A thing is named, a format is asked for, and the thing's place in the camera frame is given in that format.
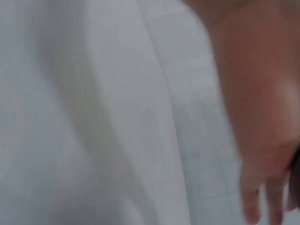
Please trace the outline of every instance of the white cloth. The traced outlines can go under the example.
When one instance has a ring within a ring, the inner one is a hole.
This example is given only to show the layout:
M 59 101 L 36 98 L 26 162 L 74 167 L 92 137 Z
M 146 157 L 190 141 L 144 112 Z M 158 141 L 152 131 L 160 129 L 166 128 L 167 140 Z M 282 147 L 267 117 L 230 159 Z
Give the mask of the white cloth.
M 0 1 L 0 224 L 189 225 L 134 0 Z

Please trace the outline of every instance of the skin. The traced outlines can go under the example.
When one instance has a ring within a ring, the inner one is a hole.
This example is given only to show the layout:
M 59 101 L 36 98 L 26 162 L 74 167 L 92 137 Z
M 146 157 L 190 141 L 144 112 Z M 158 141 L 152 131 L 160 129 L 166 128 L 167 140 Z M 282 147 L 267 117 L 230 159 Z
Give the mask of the skin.
M 300 4 L 292 0 L 186 0 L 205 24 L 242 159 L 240 194 L 249 224 L 264 185 L 270 225 L 295 209 L 283 188 L 300 144 Z

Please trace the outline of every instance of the white surface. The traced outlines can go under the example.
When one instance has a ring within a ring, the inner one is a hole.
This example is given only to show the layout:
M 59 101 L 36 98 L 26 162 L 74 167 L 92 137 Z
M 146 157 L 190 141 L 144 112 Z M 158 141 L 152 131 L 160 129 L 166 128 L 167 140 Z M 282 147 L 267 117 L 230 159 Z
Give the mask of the white surface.
M 0 224 L 189 225 L 136 2 L 4 0 L 0 31 Z

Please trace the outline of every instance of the finger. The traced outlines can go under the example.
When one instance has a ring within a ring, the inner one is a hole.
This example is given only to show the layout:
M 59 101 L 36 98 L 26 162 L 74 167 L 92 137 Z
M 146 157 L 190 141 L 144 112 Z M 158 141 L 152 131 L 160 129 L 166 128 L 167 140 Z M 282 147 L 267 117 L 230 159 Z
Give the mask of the finger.
M 240 193 L 245 218 L 249 224 L 259 222 L 259 187 L 263 179 L 253 174 L 246 165 L 242 166 L 240 175 Z
M 266 196 L 269 207 L 270 225 L 281 225 L 283 221 L 283 189 L 287 175 L 269 178 L 266 181 Z

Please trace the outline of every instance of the white tile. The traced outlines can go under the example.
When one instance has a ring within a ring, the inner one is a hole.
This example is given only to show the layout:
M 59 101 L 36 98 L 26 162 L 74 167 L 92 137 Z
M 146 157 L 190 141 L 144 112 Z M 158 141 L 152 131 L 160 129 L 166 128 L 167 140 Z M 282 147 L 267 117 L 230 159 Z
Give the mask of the white tile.
M 146 24 L 152 40 L 165 38 L 173 33 L 170 18 L 167 15 L 148 20 Z
M 236 224 L 242 224 L 245 222 L 243 216 L 243 210 L 240 200 L 240 194 L 238 192 L 232 193 L 229 195 L 230 206 L 232 209 L 233 220 Z
M 172 97 L 183 96 L 192 93 L 192 82 L 186 75 L 171 77 L 168 79 Z
M 178 45 L 172 36 L 156 40 L 153 44 L 159 59 L 180 56 Z
M 201 51 L 201 47 L 205 44 L 201 42 L 198 31 L 183 32 L 176 35 L 178 40 L 180 52 L 185 54 L 198 53 Z
M 217 197 L 196 204 L 197 225 L 232 225 L 228 197 Z
M 215 147 L 222 162 L 237 158 L 237 150 L 232 130 L 227 120 L 220 97 L 215 100 L 210 96 L 203 99 L 203 110 Z
M 136 1 L 142 17 L 145 20 L 157 18 L 167 14 L 163 0 L 138 0 Z
M 181 56 L 162 60 L 162 67 L 167 77 L 187 75 L 187 67 Z
M 186 10 L 187 6 L 181 0 L 164 0 L 169 13 Z
M 196 201 L 226 193 L 226 184 L 219 167 L 190 173 Z
M 193 91 L 197 92 L 215 92 L 218 88 L 218 83 L 215 80 L 215 76 L 210 70 L 203 70 L 199 73 L 190 75 L 193 83 Z
M 215 67 L 213 56 L 212 54 L 204 54 L 197 58 L 188 59 L 186 60 L 186 67 L 190 74 L 200 72 L 201 70 L 212 70 Z
M 230 192 L 239 190 L 240 167 L 241 163 L 238 161 L 228 162 L 223 165 L 227 188 Z
M 182 157 L 189 171 L 218 165 L 218 154 L 207 137 L 204 124 L 192 121 L 189 127 L 182 127 L 181 130 L 181 146 L 185 149 Z
M 169 15 L 175 33 L 199 30 L 198 18 L 191 10 L 183 10 Z

